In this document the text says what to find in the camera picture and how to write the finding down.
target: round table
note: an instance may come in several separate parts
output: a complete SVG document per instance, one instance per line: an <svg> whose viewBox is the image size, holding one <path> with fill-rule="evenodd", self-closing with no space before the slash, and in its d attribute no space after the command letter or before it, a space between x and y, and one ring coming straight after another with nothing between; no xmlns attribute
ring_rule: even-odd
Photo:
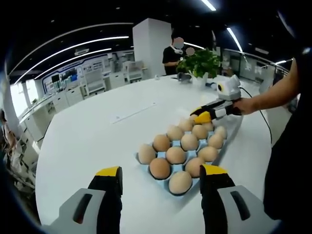
<svg viewBox="0 0 312 234"><path fill-rule="evenodd" d="M258 87L247 86L253 94L258 92ZM204 233L199 190L190 199L175 199L141 169L134 152L216 98L209 88L162 77L111 90L56 114L37 166L41 223L51 224L60 205L78 189L87 188L97 171L118 165L123 169L121 233ZM220 166L236 185L261 199L270 153L269 130L260 113L254 113L244 117Z"/></svg>

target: black ceiling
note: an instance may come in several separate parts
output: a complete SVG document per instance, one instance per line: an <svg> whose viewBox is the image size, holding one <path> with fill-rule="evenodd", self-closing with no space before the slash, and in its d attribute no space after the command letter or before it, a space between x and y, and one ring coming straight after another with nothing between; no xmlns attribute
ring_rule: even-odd
<svg viewBox="0 0 312 234"><path fill-rule="evenodd" d="M57 51L89 40L129 36L128 39L95 42L84 47L89 48L90 52L104 48L112 48L113 51L131 49L132 28L146 18L170 22L186 42L203 47L208 43L204 37L205 33L213 29L219 46L238 50L226 30L227 27L231 27L244 52L272 61L287 60L293 56L293 51L289 49L293 40L272 4L250 0L209 0L209 2L216 11L211 11L201 0L115 0L101 3L85 2L79 6L76 2L75 7L70 3L63 3L63 7L55 3L53 6L45 6L44 10L35 9L29 4L25 7L20 6L19 10L15 11L15 18L4 22L7 32L7 44L4 48L7 52L7 71L11 73L27 54L48 40L90 25L133 23L92 27L60 37L27 57L15 68L15 74L18 73L16 71L28 70ZM255 51L256 47L269 51L269 54ZM35 70L45 71L72 58L75 49L54 56ZM26 75L23 79L34 76L37 74ZM10 76L11 83L18 78L16 75Z"/></svg>

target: white egg tray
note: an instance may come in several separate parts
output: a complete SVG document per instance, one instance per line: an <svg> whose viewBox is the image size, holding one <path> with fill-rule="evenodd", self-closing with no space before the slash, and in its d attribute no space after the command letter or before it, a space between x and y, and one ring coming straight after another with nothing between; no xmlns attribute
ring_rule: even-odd
<svg viewBox="0 0 312 234"><path fill-rule="evenodd" d="M223 145L221 149L218 149L218 157L216 160L212 161L212 162L206 162L206 164L211 164L211 165L218 165L220 163L220 160L222 159L222 157L224 156L225 152L226 152L226 148L229 145L229 143L232 141L232 139L235 137L240 124L243 120L243 116L225 116L224 118L220 119L220 120L214 120L213 124L214 127L218 127L218 126L224 126L227 129L228 132L228 137L227 139L223 140ZM182 198L185 196L185 194L187 192L189 192L198 182L199 182L199 178L192 178L192 185L190 186L190 188L183 194L179 194L179 195L175 195L173 193L170 192L169 190L169 180L172 177L172 175L176 172L179 171L184 171L185 170L185 166L187 164L188 161L190 161L192 158L197 157L197 153L204 147L208 146L208 139L214 134L214 131L208 132L208 137L207 139L200 139L198 140L198 148L196 150L193 151L186 151L186 160L184 163L182 164L170 164L170 168L171 168L171 173L170 175L166 178L166 179L156 179L153 177L153 175L150 172L150 166L149 165L144 165L141 164L138 160L138 153L135 153L135 158L136 160L140 163L142 169L144 171L146 171L164 190L166 190L167 192L169 192L172 196L174 197L179 197ZM180 140L174 140L170 142L170 146L176 146L176 147L181 147L181 142ZM157 152L156 153L156 157L159 158L164 158L166 159L166 152Z"/></svg>

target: brown egg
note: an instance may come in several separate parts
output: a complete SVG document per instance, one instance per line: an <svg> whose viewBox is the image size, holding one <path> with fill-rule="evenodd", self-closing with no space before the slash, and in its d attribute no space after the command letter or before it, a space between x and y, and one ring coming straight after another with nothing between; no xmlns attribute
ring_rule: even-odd
<svg viewBox="0 0 312 234"><path fill-rule="evenodd" d="M219 134L223 137L223 139L226 139L228 137L228 132L226 131L226 128L223 126L219 126L214 131L216 134Z"/></svg>
<svg viewBox="0 0 312 234"><path fill-rule="evenodd" d="M205 161L201 157L192 158L185 166L185 171L190 173L192 178L199 177L200 165L204 164Z"/></svg>
<svg viewBox="0 0 312 234"><path fill-rule="evenodd" d="M194 134L197 139L206 139L208 137L208 131L202 125L195 125L192 129L192 134Z"/></svg>
<svg viewBox="0 0 312 234"><path fill-rule="evenodd" d="M196 119L197 117L198 117L197 115L191 115L191 116L189 117L189 120L192 121L192 124L193 124L193 125L195 124L195 119Z"/></svg>
<svg viewBox="0 0 312 234"><path fill-rule="evenodd" d="M181 147L171 147L166 152L166 159L171 164L181 164L186 160L185 152L182 150Z"/></svg>
<svg viewBox="0 0 312 234"><path fill-rule="evenodd" d="M208 139L208 145L215 147L216 149L221 149L223 145L223 137L219 134L214 134Z"/></svg>
<svg viewBox="0 0 312 234"><path fill-rule="evenodd" d="M212 162L218 157L218 150L212 146L207 146L198 152L198 157L206 162Z"/></svg>
<svg viewBox="0 0 312 234"><path fill-rule="evenodd" d="M151 145L143 144L138 151L138 160L142 164L150 164L156 158L156 152Z"/></svg>
<svg viewBox="0 0 312 234"><path fill-rule="evenodd" d="M167 131L167 137L169 140L181 140L184 132L177 126L171 125Z"/></svg>
<svg viewBox="0 0 312 234"><path fill-rule="evenodd" d="M150 164L150 172L156 179L166 179L170 175L170 165L164 158L155 158Z"/></svg>
<svg viewBox="0 0 312 234"><path fill-rule="evenodd" d="M157 135L154 138L153 147L157 152L165 152L170 148L170 140L166 135Z"/></svg>
<svg viewBox="0 0 312 234"><path fill-rule="evenodd" d="M214 125L212 123L203 123L202 126L204 126L208 132L211 132L214 130Z"/></svg>
<svg viewBox="0 0 312 234"><path fill-rule="evenodd" d="M183 194L192 185L192 177L188 172L177 172L169 180L169 191L175 195Z"/></svg>
<svg viewBox="0 0 312 234"><path fill-rule="evenodd" d="M178 125L180 129L182 129L185 132L191 131L193 129L193 123L192 120L189 119L182 119Z"/></svg>
<svg viewBox="0 0 312 234"><path fill-rule="evenodd" d="M198 147L198 140L193 134L185 134L181 139L181 146L183 150L196 150Z"/></svg>

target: black shirt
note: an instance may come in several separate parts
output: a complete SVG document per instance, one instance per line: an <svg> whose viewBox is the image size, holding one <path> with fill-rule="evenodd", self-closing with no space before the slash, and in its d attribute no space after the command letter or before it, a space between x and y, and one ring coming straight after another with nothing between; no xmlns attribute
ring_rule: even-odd
<svg viewBox="0 0 312 234"><path fill-rule="evenodd" d="M303 223L310 196L312 53L295 57L299 76L300 100L280 139L272 148L265 177L264 209L273 219L287 224Z"/></svg>
<svg viewBox="0 0 312 234"><path fill-rule="evenodd" d="M162 63L177 62L180 60L181 57L183 57L183 55L176 54L173 48L169 46L164 49ZM177 74L176 68L177 66L165 66L166 75Z"/></svg>

